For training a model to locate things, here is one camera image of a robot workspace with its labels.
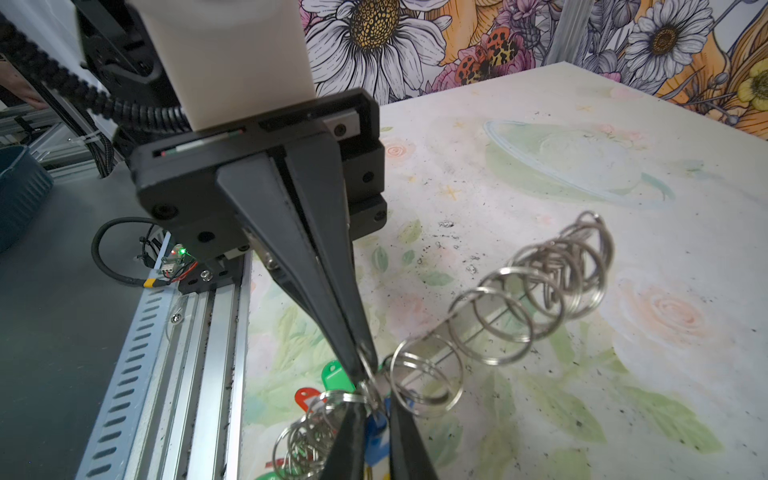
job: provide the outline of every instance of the key tag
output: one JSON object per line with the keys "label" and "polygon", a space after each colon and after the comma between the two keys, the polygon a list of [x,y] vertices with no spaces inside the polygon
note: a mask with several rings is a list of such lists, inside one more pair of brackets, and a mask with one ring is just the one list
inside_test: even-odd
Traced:
{"label": "key tag", "polygon": [[293,399],[296,400],[296,404],[300,406],[304,412],[307,412],[310,409],[310,406],[307,403],[319,395],[320,392],[312,387],[304,387],[296,390],[296,395],[293,396]]}
{"label": "key tag", "polygon": [[[389,414],[390,398],[384,399],[384,406]],[[366,463],[374,466],[389,456],[389,430],[387,419],[381,412],[374,412],[366,423]]]}
{"label": "key tag", "polygon": [[349,393],[355,392],[355,386],[349,380],[344,369],[341,368],[339,360],[329,362],[320,374],[320,378],[323,379],[323,386],[326,387],[326,391],[344,390]]}

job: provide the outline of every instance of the red key tag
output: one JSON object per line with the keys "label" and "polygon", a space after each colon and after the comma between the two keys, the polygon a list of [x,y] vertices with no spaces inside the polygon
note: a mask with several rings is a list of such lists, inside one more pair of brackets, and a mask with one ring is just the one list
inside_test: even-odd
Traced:
{"label": "red key tag", "polygon": [[313,389],[312,387],[304,387],[296,391],[296,395],[293,397],[293,399],[296,400],[296,404],[298,404],[298,406],[300,406],[301,409],[306,412],[310,409],[310,406],[308,406],[306,403],[319,395],[320,392]]}

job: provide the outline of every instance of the blue bin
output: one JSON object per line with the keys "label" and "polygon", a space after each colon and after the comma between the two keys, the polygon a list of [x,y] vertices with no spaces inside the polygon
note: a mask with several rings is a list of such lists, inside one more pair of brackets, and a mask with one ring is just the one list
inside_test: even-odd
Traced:
{"label": "blue bin", "polygon": [[0,253],[24,233],[53,187],[27,147],[0,149]]}

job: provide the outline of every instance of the green key tag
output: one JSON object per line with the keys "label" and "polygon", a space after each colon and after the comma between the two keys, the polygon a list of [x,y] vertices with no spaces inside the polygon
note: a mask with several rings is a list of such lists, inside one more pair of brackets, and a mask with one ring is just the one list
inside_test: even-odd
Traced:
{"label": "green key tag", "polygon": [[320,374],[320,378],[323,379],[323,386],[326,390],[344,390],[349,393],[355,392],[355,386],[349,381],[349,377],[346,376],[346,372],[341,368],[339,360],[333,360],[326,365],[326,368],[323,369],[323,373]]}

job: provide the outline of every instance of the floral wallpaper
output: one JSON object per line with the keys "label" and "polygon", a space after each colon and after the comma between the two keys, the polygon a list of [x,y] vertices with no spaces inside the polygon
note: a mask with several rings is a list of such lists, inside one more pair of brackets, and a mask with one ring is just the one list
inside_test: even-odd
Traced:
{"label": "floral wallpaper", "polygon": [[[541,66],[563,1],[299,3],[317,94],[388,104]],[[764,0],[597,0],[575,63],[768,139]]]}

